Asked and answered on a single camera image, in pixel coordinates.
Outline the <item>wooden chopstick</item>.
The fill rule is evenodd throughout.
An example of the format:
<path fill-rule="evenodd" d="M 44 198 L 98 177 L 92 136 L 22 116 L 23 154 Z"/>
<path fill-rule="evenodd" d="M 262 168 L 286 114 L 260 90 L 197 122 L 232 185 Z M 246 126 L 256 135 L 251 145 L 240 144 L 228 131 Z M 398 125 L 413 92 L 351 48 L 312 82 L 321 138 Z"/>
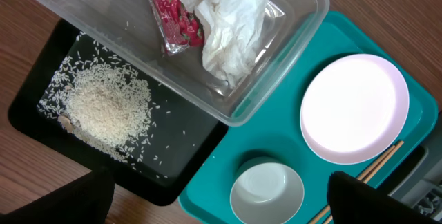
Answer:
<path fill-rule="evenodd" d="M 365 171 L 363 171 L 357 179 L 367 184 L 374 175 L 385 165 L 385 163 L 403 146 L 404 141 L 399 140 L 387 149 L 379 158 L 377 158 Z"/>
<path fill-rule="evenodd" d="M 403 146 L 404 141 L 399 140 L 396 144 L 393 144 L 387 151 L 384 151 L 368 168 L 366 168 L 361 174 L 356 178 L 363 183 L 367 183 L 371 178 L 377 174 L 377 172 L 384 166 L 384 164 Z M 315 217 L 313 217 L 309 224 L 316 224 L 320 221 L 328 212 L 330 211 L 330 206 L 326 205 Z"/>

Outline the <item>red snack wrapper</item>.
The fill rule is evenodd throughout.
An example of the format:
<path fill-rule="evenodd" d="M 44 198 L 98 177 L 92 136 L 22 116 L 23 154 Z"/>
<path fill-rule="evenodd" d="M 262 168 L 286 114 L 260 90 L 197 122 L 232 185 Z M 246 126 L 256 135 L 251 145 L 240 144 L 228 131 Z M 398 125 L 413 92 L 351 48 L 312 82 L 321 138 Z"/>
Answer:
<path fill-rule="evenodd" d="M 195 15 L 180 0 L 149 0 L 168 55 L 201 46 L 204 33 Z"/>

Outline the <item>white rice pile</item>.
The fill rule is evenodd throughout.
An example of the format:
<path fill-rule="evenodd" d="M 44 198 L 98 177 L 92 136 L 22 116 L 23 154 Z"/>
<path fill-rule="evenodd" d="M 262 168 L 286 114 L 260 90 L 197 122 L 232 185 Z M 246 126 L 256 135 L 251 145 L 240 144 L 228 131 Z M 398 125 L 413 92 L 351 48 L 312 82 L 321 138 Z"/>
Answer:
<path fill-rule="evenodd" d="M 38 113 L 109 158 L 156 178 L 173 178 L 171 142 L 160 144 L 170 118 L 160 83 L 84 32 L 55 70 L 36 104 Z"/>

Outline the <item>white napkin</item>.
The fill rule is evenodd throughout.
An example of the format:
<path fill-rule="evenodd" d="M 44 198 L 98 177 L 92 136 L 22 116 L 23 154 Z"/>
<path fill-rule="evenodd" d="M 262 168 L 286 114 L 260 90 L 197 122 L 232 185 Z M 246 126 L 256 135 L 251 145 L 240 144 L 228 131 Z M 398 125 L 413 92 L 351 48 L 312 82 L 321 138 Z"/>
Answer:
<path fill-rule="evenodd" d="M 268 0 L 180 0 L 204 31 L 202 65 L 235 88 L 251 73 Z"/>

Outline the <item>grey bowl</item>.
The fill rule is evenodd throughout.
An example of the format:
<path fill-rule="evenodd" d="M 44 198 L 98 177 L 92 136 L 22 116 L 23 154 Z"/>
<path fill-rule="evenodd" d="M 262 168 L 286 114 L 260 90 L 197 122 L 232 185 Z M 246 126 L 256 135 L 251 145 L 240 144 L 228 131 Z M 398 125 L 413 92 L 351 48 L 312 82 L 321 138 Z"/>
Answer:
<path fill-rule="evenodd" d="M 238 168 L 229 203 L 242 223 L 286 223 L 298 213 L 304 198 L 305 186 L 295 170 L 261 156 Z"/>

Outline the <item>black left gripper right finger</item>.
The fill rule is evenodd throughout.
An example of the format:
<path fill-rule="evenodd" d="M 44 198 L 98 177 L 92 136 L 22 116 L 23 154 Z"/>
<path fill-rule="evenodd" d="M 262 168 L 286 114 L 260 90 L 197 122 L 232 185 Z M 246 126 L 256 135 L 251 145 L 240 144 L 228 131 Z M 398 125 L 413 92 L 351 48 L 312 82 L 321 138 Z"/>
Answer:
<path fill-rule="evenodd" d="M 343 171 L 329 177 L 327 202 L 335 224 L 437 224 Z"/>

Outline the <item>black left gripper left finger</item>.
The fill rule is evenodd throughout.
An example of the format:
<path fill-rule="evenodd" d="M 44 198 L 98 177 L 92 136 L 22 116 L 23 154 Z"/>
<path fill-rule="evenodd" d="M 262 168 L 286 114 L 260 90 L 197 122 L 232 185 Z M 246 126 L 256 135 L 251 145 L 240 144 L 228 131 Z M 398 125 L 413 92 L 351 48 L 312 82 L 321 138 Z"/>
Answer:
<path fill-rule="evenodd" d="M 106 221 L 114 191 L 111 173 L 99 169 L 15 211 L 2 214 L 1 222 L 101 224 Z"/>

